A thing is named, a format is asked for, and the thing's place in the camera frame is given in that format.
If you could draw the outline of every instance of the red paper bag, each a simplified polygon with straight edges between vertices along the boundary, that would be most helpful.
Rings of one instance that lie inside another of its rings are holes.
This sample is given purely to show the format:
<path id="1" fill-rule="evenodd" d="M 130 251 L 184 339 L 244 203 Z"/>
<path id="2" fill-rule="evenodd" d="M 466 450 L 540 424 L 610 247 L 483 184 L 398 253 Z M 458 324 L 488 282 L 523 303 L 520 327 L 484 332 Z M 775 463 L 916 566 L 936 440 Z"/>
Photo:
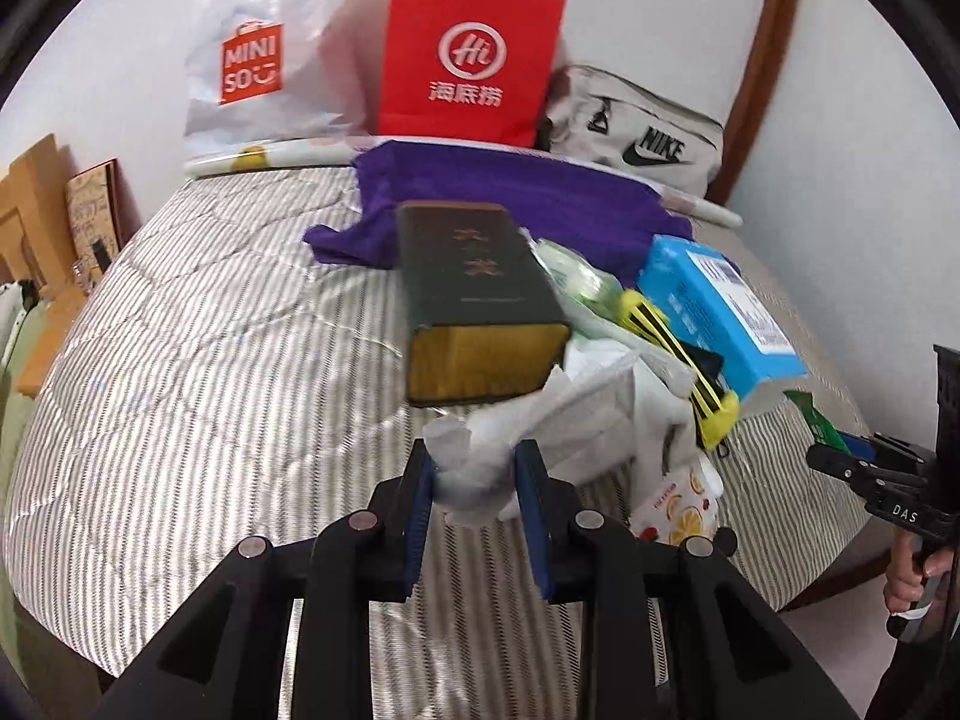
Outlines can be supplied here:
<path id="1" fill-rule="evenodd" d="M 391 0 L 377 133 L 531 146 L 566 0 Z"/>

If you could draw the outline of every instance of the person's hand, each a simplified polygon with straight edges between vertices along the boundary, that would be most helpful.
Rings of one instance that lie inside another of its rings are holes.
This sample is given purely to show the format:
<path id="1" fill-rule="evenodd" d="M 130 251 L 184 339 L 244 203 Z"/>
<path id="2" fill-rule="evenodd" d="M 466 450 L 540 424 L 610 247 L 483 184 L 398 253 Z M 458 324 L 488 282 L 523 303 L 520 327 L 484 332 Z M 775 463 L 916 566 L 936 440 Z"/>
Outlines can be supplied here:
<path id="1" fill-rule="evenodd" d="M 910 605 L 923 597 L 924 577 L 937 577 L 950 570 L 953 551 L 949 547 L 934 552 L 923 562 L 923 573 L 917 570 L 913 562 L 910 541 L 913 533 L 897 528 L 894 533 L 894 545 L 890 550 L 890 565 L 887 566 L 887 584 L 883 589 L 883 599 L 891 613 L 906 611 Z"/>

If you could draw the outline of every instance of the thick book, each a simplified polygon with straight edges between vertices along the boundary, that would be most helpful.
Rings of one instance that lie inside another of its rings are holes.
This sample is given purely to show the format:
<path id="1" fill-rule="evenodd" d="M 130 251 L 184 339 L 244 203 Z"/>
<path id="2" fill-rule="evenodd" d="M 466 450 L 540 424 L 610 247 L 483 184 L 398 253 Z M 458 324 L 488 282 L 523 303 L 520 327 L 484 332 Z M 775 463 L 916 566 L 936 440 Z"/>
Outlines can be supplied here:
<path id="1" fill-rule="evenodd" d="M 570 328 L 507 209 L 408 200 L 397 234 L 410 403 L 488 402 L 543 386 Z"/>

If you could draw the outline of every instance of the nike swoosh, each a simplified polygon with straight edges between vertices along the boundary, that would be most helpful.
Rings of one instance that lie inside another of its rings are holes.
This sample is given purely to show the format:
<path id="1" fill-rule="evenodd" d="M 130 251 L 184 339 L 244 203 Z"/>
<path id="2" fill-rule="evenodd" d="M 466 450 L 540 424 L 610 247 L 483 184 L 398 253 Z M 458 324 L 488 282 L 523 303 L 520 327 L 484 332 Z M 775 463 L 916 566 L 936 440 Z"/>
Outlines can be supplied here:
<path id="1" fill-rule="evenodd" d="M 633 167 L 651 167 L 652 165 L 692 165 L 693 162 L 665 159 L 664 157 L 645 157 L 637 153 L 637 144 L 631 143 L 623 149 L 623 161 Z"/>

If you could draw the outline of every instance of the framed picture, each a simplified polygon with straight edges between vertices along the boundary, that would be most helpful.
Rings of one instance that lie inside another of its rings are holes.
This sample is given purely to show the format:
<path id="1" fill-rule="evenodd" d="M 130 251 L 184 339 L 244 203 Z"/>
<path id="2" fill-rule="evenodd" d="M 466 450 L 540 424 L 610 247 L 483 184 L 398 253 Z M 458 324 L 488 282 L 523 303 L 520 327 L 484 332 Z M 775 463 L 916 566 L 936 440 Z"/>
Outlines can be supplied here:
<path id="1" fill-rule="evenodd" d="M 116 160 L 90 167 L 66 182 L 66 209 L 70 234 L 94 284 L 120 253 L 123 241 L 117 231 Z"/>

